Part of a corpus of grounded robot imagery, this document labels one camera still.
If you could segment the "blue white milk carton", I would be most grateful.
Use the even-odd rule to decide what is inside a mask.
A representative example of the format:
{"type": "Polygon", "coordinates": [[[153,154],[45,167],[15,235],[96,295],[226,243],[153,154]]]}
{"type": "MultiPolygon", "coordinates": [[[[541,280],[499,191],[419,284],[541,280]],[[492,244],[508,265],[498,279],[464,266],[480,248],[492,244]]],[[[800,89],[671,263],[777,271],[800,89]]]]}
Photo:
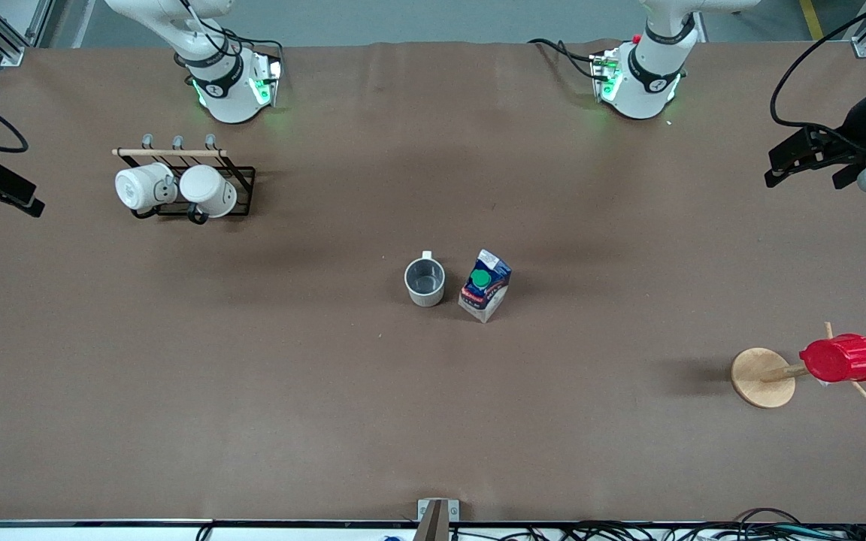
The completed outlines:
{"type": "Polygon", "coordinates": [[[480,250],[459,291],[458,304],[478,322],[488,322],[507,294],[512,273],[501,257],[487,249],[480,250]]]}

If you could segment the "grey mug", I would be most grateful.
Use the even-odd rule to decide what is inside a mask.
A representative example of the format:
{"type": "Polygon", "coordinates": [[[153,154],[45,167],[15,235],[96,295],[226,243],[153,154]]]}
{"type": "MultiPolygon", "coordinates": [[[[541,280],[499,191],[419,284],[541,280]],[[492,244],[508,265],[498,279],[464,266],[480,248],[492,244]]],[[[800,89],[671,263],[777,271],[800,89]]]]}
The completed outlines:
{"type": "Polygon", "coordinates": [[[423,250],[422,255],[405,268],[404,284],[413,304],[432,307],[444,296],[446,271],[431,250],[423,250]]]}

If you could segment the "red plastic cup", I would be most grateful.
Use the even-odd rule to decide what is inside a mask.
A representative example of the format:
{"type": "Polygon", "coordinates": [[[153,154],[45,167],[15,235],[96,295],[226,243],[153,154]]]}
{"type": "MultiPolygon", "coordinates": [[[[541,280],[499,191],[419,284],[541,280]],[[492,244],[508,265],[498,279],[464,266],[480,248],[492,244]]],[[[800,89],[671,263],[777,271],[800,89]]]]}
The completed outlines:
{"type": "Polygon", "coordinates": [[[818,380],[836,382],[866,381],[866,336],[840,334],[809,343],[798,353],[808,373],[818,380]]]}

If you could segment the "white ceramic mug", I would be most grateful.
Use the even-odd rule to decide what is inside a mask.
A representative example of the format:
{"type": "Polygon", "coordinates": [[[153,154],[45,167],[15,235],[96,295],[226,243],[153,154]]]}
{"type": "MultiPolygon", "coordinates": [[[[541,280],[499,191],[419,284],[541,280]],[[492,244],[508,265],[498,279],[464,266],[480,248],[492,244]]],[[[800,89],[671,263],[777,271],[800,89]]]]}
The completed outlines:
{"type": "Polygon", "coordinates": [[[195,225],[229,215],[238,202],[237,189],[210,165],[186,169],[180,175],[179,188],[180,195],[189,203],[186,216],[195,225]]]}
{"type": "Polygon", "coordinates": [[[171,204],[178,198],[176,177],[172,169],[162,163],[121,169],[114,178],[114,185],[120,201],[137,213],[171,204]]]}

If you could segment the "wooden mug tree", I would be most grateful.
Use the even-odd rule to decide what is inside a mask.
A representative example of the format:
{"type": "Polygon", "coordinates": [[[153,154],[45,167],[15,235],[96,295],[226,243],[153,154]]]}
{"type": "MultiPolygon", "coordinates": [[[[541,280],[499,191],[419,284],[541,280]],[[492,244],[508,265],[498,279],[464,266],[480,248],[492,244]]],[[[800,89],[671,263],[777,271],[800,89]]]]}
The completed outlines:
{"type": "MultiPolygon", "coordinates": [[[[833,332],[832,323],[825,321],[824,337],[819,340],[837,335],[839,334],[833,332]]],[[[796,362],[790,362],[767,347],[750,347],[739,352],[732,360],[729,376],[735,393],[746,403],[759,409],[776,409],[790,403],[797,389],[797,381],[801,378],[811,378],[824,387],[846,384],[866,398],[863,382],[828,383],[818,380],[808,373],[800,357],[796,362]]]]}

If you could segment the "metal table edge bracket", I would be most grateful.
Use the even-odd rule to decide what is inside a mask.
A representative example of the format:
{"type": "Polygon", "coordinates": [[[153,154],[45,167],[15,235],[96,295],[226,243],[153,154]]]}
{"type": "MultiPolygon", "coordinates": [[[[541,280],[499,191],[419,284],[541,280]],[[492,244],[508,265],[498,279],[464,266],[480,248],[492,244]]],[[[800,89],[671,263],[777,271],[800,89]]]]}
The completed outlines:
{"type": "Polygon", "coordinates": [[[442,501],[442,510],[447,514],[448,521],[461,521],[461,501],[458,499],[444,499],[443,497],[433,497],[433,499],[419,499],[416,502],[416,523],[423,520],[427,508],[442,501]]]}

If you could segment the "brown post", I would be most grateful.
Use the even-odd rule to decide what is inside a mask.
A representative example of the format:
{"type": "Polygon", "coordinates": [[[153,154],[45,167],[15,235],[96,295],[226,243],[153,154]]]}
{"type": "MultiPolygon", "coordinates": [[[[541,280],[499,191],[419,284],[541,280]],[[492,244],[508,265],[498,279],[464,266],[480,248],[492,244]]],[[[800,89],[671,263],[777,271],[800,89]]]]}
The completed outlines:
{"type": "Polygon", "coordinates": [[[419,500],[419,524],[413,534],[412,541],[450,541],[451,517],[453,517],[452,500],[419,500]]]}

